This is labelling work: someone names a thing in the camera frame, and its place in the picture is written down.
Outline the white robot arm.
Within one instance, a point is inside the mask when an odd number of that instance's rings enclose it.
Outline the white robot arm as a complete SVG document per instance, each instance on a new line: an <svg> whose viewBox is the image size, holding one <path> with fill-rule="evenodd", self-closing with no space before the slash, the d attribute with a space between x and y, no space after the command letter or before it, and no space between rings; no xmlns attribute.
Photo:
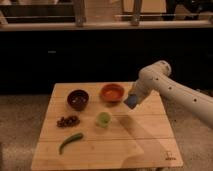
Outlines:
<svg viewBox="0 0 213 171"><path fill-rule="evenodd" d="M152 90L182 105L213 129L213 98L169 78L171 66L164 60L142 68L124 103L134 109Z"/></svg>

